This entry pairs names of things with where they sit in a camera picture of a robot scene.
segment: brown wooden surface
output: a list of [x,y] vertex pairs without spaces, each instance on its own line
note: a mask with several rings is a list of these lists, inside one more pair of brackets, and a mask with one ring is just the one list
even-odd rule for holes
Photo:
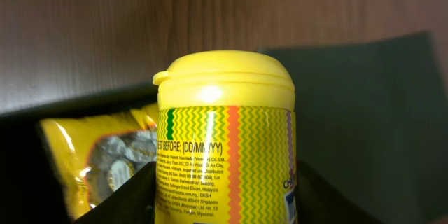
[[427,29],[448,83],[448,0],[0,0],[0,112],[151,81],[202,50]]

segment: candy bag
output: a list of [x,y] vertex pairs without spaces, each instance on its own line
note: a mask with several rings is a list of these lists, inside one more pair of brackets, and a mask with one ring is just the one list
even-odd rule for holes
[[69,214],[79,218],[156,159],[157,125],[145,109],[41,121]]

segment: product label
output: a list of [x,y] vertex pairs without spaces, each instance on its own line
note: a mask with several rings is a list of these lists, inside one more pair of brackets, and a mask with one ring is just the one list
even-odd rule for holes
[[296,223],[295,115],[205,106],[160,112],[155,223]]

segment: snack package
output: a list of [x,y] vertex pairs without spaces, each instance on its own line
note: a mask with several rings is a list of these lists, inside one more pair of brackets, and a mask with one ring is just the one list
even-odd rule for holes
[[151,104],[111,115],[41,121],[72,218],[97,206],[156,159],[157,113],[157,104]]

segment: bottle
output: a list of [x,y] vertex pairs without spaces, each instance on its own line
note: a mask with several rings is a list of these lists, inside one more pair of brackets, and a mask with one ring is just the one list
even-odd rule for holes
[[210,51],[159,85],[155,224],[297,223],[295,88],[276,59]]

